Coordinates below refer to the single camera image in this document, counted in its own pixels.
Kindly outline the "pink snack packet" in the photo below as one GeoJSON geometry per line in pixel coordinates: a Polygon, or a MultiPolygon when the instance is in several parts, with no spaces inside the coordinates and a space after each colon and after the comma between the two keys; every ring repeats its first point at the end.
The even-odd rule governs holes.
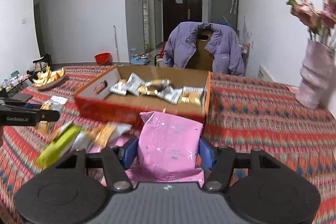
{"type": "Polygon", "coordinates": [[[203,124],[157,111],[140,114],[144,122],[139,136],[137,162],[126,171],[135,182],[204,183],[197,166],[203,124]]]}

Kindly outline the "white cracker snack packet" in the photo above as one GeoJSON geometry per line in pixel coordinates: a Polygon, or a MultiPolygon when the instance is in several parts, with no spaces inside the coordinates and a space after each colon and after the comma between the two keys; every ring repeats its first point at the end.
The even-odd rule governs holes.
{"type": "Polygon", "coordinates": [[[186,103],[201,106],[203,93],[204,88],[184,86],[182,89],[182,94],[178,100],[178,103],[186,103]]]}

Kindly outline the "white snack packet back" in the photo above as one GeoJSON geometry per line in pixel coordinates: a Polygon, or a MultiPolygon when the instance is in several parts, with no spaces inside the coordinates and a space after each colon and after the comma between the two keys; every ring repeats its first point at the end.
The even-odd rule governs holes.
{"type": "Polygon", "coordinates": [[[131,94],[135,95],[136,97],[139,97],[140,93],[138,91],[138,88],[145,83],[146,82],[141,77],[132,72],[129,79],[126,82],[126,90],[131,94]]]}

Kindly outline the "black phone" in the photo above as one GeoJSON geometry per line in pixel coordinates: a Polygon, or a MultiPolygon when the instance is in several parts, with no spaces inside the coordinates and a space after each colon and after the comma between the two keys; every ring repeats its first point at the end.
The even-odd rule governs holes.
{"type": "Polygon", "coordinates": [[[31,94],[17,93],[12,97],[12,99],[22,102],[28,102],[32,97],[33,96],[31,94]]]}

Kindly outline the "plate of orange peels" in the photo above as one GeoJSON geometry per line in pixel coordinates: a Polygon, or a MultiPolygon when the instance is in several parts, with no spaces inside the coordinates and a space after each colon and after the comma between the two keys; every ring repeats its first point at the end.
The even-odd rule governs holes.
{"type": "Polygon", "coordinates": [[[56,71],[52,71],[50,67],[46,67],[45,72],[38,72],[33,79],[34,87],[39,90],[47,90],[60,84],[66,78],[64,67],[56,71]]]}

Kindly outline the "cracker packet upper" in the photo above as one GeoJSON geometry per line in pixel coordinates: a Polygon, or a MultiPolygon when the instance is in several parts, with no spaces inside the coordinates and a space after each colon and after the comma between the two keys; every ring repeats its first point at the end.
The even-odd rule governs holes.
{"type": "Polygon", "coordinates": [[[52,96],[42,104],[42,109],[63,111],[68,99],[60,96],[52,96]]]}

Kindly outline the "cracker packet left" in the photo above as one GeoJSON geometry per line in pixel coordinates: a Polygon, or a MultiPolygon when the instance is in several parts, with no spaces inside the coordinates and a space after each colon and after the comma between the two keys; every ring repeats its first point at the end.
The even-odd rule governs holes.
{"type": "Polygon", "coordinates": [[[106,147],[109,143],[116,143],[119,137],[130,131],[131,124],[109,122],[86,132],[95,145],[106,147]]]}

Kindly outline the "patterned red tablecloth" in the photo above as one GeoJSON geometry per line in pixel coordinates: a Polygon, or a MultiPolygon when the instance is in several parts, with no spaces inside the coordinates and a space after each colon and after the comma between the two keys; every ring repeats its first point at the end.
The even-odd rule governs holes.
{"type": "MultiPolygon", "coordinates": [[[[6,127],[1,147],[1,223],[21,223],[14,194],[41,171],[47,147],[33,127],[6,127]]],[[[262,148],[317,187],[315,223],[335,223],[335,118],[325,108],[301,106],[284,84],[211,75],[205,136],[238,152],[262,148]]]]}

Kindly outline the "red cardboard box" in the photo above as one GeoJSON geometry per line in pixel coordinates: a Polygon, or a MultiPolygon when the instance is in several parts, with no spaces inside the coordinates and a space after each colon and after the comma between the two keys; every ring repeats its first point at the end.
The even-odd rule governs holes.
{"type": "Polygon", "coordinates": [[[210,103],[211,72],[146,65],[114,65],[90,80],[74,93],[76,106],[84,118],[101,122],[128,123],[141,127],[141,112],[159,111],[205,123],[210,103]],[[171,104],[156,96],[125,96],[113,94],[109,88],[120,79],[127,80],[135,73],[145,81],[169,79],[173,88],[185,86],[203,88],[201,106],[190,103],[171,104]]]}

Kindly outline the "red bucket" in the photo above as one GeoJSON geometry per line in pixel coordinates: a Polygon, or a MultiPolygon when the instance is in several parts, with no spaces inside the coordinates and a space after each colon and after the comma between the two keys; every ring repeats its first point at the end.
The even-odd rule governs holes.
{"type": "Polygon", "coordinates": [[[110,65],[113,61],[112,55],[108,52],[99,53],[94,56],[97,65],[110,65]]]}

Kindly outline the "wooden chair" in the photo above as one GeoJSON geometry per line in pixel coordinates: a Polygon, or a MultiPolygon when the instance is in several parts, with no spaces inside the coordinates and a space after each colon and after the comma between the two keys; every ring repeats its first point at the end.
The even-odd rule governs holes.
{"type": "Polygon", "coordinates": [[[213,70],[214,56],[205,49],[211,39],[213,31],[204,29],[198,31],[196,39],[196,51],[186,65],[187,69],[197,69],[202,71],[213,70]]]}

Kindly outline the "purple puffer jacket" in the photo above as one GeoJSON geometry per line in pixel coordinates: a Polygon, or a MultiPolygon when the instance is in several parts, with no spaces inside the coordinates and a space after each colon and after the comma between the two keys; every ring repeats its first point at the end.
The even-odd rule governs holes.
{"type": "Polygon", "coordinates": [[[245,75],[236,32],[229,26],[215,23],[182,22],[177,25],[165,44],[161,65],[185,69],[191,64],[204,63],[203,59],[197,57],[200,53],[198,46],[213,57],[212,72],[245,75]]]}

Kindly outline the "pink textured vase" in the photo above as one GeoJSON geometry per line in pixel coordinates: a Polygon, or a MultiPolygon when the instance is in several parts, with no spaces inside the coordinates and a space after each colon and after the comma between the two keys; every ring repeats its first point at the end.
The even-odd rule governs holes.
{"type": "Polygon", "coordinates": [[[327,90],[334,67],[335,50],[320,42],[309,39],[302,61],[302,77],[296,100],[309,109],[319,106],[323,93],[327,90]]]}

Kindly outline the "black entrance door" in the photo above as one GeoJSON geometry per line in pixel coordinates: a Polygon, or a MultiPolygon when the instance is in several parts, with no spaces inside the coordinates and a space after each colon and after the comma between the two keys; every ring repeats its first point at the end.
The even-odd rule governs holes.
{"type": "Polygon", "coordinates": [[[202,0],[163,0],[163,41],[167,42],[172,30],[181,22],[201,22],[202,4],[202,0]]]}

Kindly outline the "grey refrigerator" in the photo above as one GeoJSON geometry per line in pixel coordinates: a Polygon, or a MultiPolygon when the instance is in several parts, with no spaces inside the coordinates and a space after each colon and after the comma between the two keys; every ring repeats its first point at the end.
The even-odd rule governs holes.
{"type": "Polygon", "coordinates": [[[238,0],[209,0],[208,21],[237,30],[238,0]]]}

